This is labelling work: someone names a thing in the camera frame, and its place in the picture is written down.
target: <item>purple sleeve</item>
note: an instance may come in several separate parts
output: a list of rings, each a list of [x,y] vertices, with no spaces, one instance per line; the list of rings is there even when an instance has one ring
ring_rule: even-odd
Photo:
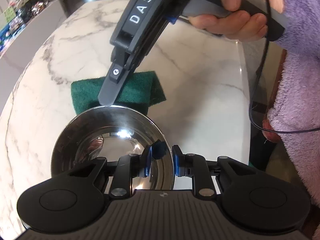
[[[287,29],[276,43],[289,52],[320,56],[320,0],[284,0]]]

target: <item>purple fuzzy clothing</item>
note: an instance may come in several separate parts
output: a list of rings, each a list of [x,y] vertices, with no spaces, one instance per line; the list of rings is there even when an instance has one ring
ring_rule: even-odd
[[[277,41],[288,54],[274,107],[274,130],[320,126],[320,0],[284,0],[288,26]],[[279,134],[308,192],[320,207],[320,131]],[[313,239],[320,240],[320,227]]]

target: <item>hand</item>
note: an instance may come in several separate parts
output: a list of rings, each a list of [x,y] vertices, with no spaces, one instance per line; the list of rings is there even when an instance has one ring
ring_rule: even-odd
[[[236,11],[241,0],[221,0],[225,9]],[[269,0],[272,8],[283,12],[283,0]],[[224,34],[227,38],[240,41],[256,41],[264,37],[268,31],[267,18],[263,14],[250,17],[246,11],[236,11],[225,18],[218,19],[213,15],[190,17],[190,23],[198,29],[206,29],[211,33]]]

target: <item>stainless steel bowl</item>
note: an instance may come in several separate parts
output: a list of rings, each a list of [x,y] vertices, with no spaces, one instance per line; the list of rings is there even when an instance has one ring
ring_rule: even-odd
[[[153,159],[149,177],[134,178],[132,188],[172,189],[172,151],[164,135],[148,117],[123,106],[98,106],[75,117],[56,142],[51,175],[54,177],[97,156],[117,161],[123,155],[141,154],[146,145],[158,139],[166,144],[165,156],[160,160]]]

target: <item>wire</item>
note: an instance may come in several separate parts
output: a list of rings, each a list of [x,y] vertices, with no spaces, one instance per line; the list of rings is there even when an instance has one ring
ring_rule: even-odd
[[[269,23],[271,21],[270,1],[266,0],[266,3],[267,3],[267,22]],[[262,74],[263,66],[264,66],[264,63],[266,61],[268,48],[269,48],[269,40],[266,39],[266,43],[265,43],[265,46],[264,46],[264,49],[263,49],[263,54],[262,54],[262,57],[261,57],[261,62],[260,62],[259,68],[256,71],[257,77],[256,77],[256,80],[254,82],[254,85],[253,85],[253,88],[252,88],[252,95],[251,95],[251,98],[250,98],[249,119],[250,119],[251,124],[255,128],[259,129],[259,130],[266,131],[266,132],[281,133],[281,134],[296,134],[296,133],[306,133],[306,132],[319,131],[320,127],[313,128],[313,129],[308,129],[308,130],[298,130],[298,131],[274,131],[274,130],[269,130],[269,129],[265,129],[263,127],[260,127],[253,120],[253,117],[252,117],[253,97],[254,97],[255,92],[257,91],[257,88],[258,88],[258,84],[259,84],[259,80],[260,80],[260,77],[261,77],[261,74]]]

